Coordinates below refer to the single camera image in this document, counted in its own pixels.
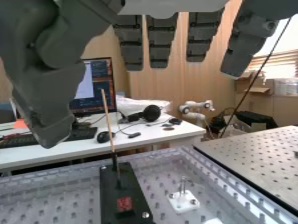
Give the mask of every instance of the computer monitor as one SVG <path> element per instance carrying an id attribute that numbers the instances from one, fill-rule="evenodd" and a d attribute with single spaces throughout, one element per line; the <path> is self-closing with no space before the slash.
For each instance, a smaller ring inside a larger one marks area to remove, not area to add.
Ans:
<path id="1" fill-rule="evenodd" d="M 112 58 L 86 59 L 86 75 L 70 107 L 76 117 L 104 113 L 102 89 L 106 90 L 109 112 L 117 111 Z"/>

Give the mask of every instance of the wall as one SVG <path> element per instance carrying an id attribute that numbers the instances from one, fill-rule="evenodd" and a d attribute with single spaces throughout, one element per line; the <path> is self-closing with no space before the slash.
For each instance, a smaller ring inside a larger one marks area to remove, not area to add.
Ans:
<path id="1" fill-rule="evenodd" d="M 172 113 L 176 116 L 180 116 L 179 106 L 188 100 L 212 99 L 215 101 L 217 111 L 207 112 L 209 117 L 235 105 L 235 82 L 221 74 L 220 66 L 240 4 L 241 0 L 231 0 L 227 5 L 219 33 L 203 64 L 187 62 L 188 13 L 180 13 L 169 66 L 165 70 L 153 70 L 149 67 L 148 38 L 145 38 L 144 70 L 131 73 L 133 98 L 172 101 Z"/>
<path id="2" fill-rule="evenodd" d="M 112 57 L 115 88 L 129 96 L 129 75 L 124 67 L 124 61 L 120 52 L 119 39 L 112 28 L 107 32 L 95 37 L 87 45 L 83 58 Z M 6 71 L 0 59 L 0 102 L 8 102 L 11 97 L 11 83 L 6 77 Z"/>

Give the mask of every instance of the metal table surface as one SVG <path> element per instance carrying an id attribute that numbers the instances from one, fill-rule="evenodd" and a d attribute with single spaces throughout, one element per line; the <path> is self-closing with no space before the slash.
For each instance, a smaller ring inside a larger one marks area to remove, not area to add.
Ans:
<path id="1" fill-rule="evenodd" d="M 298 210 L 298 127 L 217 139 L 197 148 Z"/>

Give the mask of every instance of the desk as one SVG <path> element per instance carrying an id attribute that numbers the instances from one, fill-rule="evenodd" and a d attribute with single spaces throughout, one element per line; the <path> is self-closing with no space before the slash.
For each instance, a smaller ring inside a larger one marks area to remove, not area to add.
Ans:
<path id="1" fill-rule="evenodd" d="M 94 115 L 90 118 L 82 119 L 94 123 L 103 115 Z M 163 114 L 155 123 L 167 121 L 172 116 Z M 112 131 L 119 131 L 116 113 L 111 113 Z M 143 123 L 128 129 L 127 133 L 141 132 L 141 136 L 129 139 L 121 132 L 115 137 L 115 148 L 117 152 L 137 149 L 148 145 L 156 145 L 169 142 L 171 146 L 188 145 L 200 141 L 205 134 L 205 129 L 184 121 L 181 125 L 175 127 L 173 131 L 164 131 L 160 125 L 148 127 L 143 121 L 132 124 Z M 121 124 L 121 129 L 132 124 Z M 102 119 L 94 126 L 99 127 L 99 132 L 107 131 L 107 120 Z M 15 129 L 2 131 L 2 135 L 28 132 L 28 129 Z M 16 168 L 24 168 L 47 163 L 68 161 L 78 158 L 84 158 L 94 155 L 103 155 L 111 152 L 109 142 L 99 144 L 96 138 L 90 140 L 60 143 L 56 147 L 46 149 L 39 145 L 0 150 L 0 170 L 10 171 Z"/>

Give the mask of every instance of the computer mouse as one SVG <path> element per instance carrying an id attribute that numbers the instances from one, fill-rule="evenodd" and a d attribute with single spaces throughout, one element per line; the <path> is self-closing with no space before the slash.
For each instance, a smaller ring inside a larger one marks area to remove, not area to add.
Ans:
<path id="1" fill-rule="evenodd" d="M 98 142 L 99 143 L 106 143 L 109 141 L 109 132 L 108 131 L 103 131 L 99 135 L 98 135 Z"/>

